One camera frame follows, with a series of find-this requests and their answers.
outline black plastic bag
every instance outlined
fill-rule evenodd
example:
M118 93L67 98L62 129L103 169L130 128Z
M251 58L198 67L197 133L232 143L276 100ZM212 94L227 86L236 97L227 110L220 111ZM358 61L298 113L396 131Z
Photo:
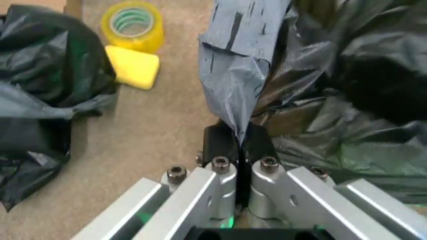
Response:
M117 99L98 36L48 8L12 5L0 24L0 200L9 211L70 159L71 119Z
M333 19L324 28L291 8L252 120L287 168L427 203L427 1L348 0Z

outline crumpled plastic bag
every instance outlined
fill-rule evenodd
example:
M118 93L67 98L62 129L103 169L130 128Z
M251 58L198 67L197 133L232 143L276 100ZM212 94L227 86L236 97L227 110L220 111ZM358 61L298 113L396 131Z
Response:
M80 20L26 5L0 19L0 200L9 211L70 159L71 119L99 115L118 85Z
M221 79L212 93L228 87L244 97L213 112L223 120L218 113L229 109L251 112L287 168L323 167L337 183L365 178L403 202L426 203L427 1L345 0L326 18L295 3L260 96ZM256 98L251 108L246 100ZM225 122L244 132L247 119L233 116L240 125Z
M216 0L209 29L199 36L199 77L207 105L233 129L240 144L290 1Z

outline yellow sponge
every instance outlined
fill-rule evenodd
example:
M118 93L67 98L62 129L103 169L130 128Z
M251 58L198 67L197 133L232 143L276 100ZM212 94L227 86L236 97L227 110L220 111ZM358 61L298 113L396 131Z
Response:
M119 83L145 90L153 87L160 67L158 56L112 45L105 51Z

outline tape roll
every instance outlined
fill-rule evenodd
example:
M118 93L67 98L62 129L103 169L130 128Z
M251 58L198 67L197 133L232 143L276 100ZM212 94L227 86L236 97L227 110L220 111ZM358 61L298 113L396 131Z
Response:
M125 1L111 6L102 16L101 28L115 46L155 53L165 42L159 10L144 1Z

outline green light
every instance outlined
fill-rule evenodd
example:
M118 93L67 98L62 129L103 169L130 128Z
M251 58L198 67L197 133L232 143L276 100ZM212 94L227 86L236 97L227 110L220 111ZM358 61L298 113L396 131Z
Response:
M138 214L139 220L141 220L141 222L144 224L148 223L148 221L151 219L152 216L153 216L152 214L147 214L147 213Z
M231 229L233 227L235 223L235 217L231 216L228 219L228 222L224 222L223 224L221 224L221 226L219 226L220 229Z
M231 229L233 225L235 224L235 217L230 217L230 220L228 220L228 228Z

